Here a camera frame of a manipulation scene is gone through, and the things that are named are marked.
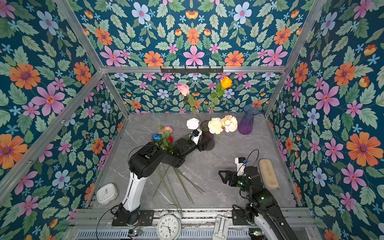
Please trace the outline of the dark pink ribbed glass vase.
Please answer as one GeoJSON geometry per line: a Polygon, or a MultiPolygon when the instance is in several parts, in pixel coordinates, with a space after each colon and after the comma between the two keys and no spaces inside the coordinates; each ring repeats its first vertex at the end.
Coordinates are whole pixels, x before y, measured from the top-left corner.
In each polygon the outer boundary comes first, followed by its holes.
{"type": "Polygon", "coordinates": [[[201,137],[200,137],[201,141],[214,140],[215,139],[214,135],[210,132],[208,125],[209,125],[209,120],[203,121],[200,125],[200,129],[203,132],[201,137]]]}

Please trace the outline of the white rose stem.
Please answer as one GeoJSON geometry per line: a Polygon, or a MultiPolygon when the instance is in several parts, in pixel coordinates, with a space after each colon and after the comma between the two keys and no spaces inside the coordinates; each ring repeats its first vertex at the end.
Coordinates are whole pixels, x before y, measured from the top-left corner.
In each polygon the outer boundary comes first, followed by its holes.
{"type": "Polygon", "coordinates": [[[192,135],[194,137],[198,136],[200,134],[199,127],[200,127],[200,120],[196,118],[191,118],[187,120],[187,127],[188,129],[192,130],[192,135]]]}

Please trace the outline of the cream double-bloom flower stem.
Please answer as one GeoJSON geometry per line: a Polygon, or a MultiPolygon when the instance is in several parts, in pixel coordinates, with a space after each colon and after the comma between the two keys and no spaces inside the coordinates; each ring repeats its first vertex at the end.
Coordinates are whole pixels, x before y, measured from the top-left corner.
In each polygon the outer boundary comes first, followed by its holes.
{"type": "Polygon", "coordinates": [[[212,118],[208,122],[208,130],[211,134],[217,135],[221,139],[222,132],[233,133],[238,129],[238,120],[232,115],[226,115],[223,118],[212,118]]]}

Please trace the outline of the pink rose stem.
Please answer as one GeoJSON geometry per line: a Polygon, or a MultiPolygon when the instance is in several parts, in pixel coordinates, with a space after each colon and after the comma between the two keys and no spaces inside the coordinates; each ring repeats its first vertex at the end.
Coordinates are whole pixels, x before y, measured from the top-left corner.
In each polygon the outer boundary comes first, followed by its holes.
{"type": "Polygon", "coordinates": [[[191,111],[196,114],[199,121],[202,123],[203,121],[199,115],[200,102],[195,100],[194,96],[190,92],[190,87],[186,84],[182,84],[179,85],[177,89],[187,99],[191,111]]]}

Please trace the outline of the yellow rose stem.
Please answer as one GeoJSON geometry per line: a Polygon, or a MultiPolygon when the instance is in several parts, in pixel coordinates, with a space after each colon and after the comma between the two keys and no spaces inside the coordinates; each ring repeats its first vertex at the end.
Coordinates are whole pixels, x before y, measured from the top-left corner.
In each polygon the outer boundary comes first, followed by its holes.
{"type": "Polygon", "coordinates": [[[209,104],[209,109],[212,109],[211,115],[215,112],[215,108],[219,105],[221,98],[225,94],[225,90],[232,86],[233,81],[229,77],[225,77],[220,80],[215,90],[212,91],[209,104]]]}

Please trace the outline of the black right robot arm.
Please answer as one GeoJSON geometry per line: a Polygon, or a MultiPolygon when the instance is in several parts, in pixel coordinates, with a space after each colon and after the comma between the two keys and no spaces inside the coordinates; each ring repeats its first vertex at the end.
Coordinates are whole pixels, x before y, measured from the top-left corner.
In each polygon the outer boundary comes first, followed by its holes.
{"type": "Polygon", "coordinates": [[[264,187],[257,167],[245,167],[242,174],[228,170],[219,171],[218,174],[224,184],[239,188],[241,197],[249,201],[244,208],[233,205],[234,226],[256,226],[268,240],[298,238],[283,216],[277,200],[264,187]]]}

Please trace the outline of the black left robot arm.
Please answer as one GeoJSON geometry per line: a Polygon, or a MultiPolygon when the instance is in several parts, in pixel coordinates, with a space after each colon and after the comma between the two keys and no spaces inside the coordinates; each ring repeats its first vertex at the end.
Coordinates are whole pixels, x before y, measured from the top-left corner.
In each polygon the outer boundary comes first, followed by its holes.
{"type": "Polygon", "coordinates": [[[129,158],[130,181],[127,192],[114,213],[113,226],[135,225],[140,214],[140,200],[146,181],[152,175],[159,164],[166,164],[179,168],[186,160],[186,156],[195,150],[210,151],[215,147],[215,140],[204,140],[203,137],[190,137],[176,141],[174,150],[166,152],[149,142],[129,158]]]}

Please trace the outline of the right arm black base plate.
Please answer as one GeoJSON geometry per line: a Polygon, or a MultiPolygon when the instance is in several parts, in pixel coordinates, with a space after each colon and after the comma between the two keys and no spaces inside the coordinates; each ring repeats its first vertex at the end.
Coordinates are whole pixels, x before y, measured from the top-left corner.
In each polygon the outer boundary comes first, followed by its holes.
{"type": "Polygon", "coordinates": [[[240,209],[232,209],[232,221],[234,226],[251,226],[255,223],[247,218],[244,210],[240,209]]]}

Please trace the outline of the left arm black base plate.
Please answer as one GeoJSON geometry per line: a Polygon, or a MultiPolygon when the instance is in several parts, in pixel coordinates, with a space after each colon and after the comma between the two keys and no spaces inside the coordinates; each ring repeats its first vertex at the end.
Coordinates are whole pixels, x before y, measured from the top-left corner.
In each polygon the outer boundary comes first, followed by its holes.
{"type": "Polygon", "coordinates": [[[114,214],[112,222],[113,227],[128,227],[128,226],[151,226],[154,220],[155,211],[153,210],[138,210],[127,212],[125,209],[117,210],[114,214]]]}

